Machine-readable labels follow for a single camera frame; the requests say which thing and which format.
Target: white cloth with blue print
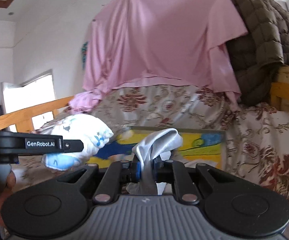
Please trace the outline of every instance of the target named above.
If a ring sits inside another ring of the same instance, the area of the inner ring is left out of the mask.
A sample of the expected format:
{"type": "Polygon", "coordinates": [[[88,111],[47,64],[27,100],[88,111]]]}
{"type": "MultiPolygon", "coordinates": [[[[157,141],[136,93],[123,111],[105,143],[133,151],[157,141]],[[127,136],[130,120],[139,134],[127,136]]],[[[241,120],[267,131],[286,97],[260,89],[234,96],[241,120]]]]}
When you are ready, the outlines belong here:
{"type": "Polygon", "coordinates": [[[113,132],[104,122],[88,114],[66,117],[54,126],[51,134],[62,135],[63,139],[67,140],[78,139],[84,145],[82,152],[45,154],[43,156],[42,161],[48,168],[59,171],[85,164],[113,136],[113,132]]]}

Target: pink sheet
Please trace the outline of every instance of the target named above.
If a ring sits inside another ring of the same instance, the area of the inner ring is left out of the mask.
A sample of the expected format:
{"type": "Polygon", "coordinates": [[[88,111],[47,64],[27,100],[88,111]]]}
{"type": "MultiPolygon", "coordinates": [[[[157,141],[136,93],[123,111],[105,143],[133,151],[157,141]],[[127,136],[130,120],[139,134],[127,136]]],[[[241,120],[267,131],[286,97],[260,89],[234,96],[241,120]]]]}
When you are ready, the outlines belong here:
{"type": "Polygon", "coordinates": [[[247,33],[230,0],[113,0],[95,17],[75,109],[91,109],[111,89],[195,85],[240,89],[225,42],[247,33]]]}

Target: folded gray cloth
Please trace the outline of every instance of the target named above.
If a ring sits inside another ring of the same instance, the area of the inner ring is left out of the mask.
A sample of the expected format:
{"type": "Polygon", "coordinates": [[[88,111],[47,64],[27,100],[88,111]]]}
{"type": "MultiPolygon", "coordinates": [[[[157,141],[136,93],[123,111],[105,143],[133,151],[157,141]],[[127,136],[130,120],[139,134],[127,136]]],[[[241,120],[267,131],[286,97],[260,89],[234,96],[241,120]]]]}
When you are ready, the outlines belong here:
{"type": "Polygon", "coordinates": [[[132,195],[162,195],[166,183],[156,183],[153,175],[152,160],[159,155],[168,160],[171,150],[182,146],[182,137],[174,128],[169,128],[149,134],[132,148],[141,164],[141,179],[139,183],[129,183],[126,190],[132,195]]]}

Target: wooden bed frame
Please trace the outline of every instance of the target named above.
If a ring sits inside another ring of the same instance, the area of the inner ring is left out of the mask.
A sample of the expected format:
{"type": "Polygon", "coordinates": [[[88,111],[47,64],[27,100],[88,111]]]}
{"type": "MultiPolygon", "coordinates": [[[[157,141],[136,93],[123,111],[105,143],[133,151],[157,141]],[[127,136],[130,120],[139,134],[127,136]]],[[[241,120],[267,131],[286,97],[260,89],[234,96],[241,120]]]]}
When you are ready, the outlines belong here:
{"type": "Polygon", "coordinates": [[[61,98],[37,106],[31,106],[19,111],[0,116],[0,130],[15,124],[18,132],[29,133],[34,130],[32,117],[47,112],[52,112],[53,117],[58,114],[58,109],[68,106],[73,97],[61,98]]]}

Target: bed sheet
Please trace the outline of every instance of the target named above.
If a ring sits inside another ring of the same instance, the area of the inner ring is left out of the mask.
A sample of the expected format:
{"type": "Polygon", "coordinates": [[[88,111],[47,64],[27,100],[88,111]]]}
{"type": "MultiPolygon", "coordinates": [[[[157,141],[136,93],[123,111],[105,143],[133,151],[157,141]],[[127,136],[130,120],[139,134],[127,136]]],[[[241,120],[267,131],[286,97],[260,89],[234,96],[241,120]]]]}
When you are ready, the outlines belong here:
{"type": "MultiPolygon", "coordinates": [[[[129,125],[225,130],[224,170],[289,200],[287,112],[279,112],[266,103],[241,106],[238,112],[232,112],[222,93],[195,86],[156,85],[114,90],[91,114],[114,133],[129,125]]],[[[39,157],[22,157],[14,171],[18,188],[57,175],[47,170],[39,157]]],[[[289,226],[285,235],[289,238],[289,226]]]]}

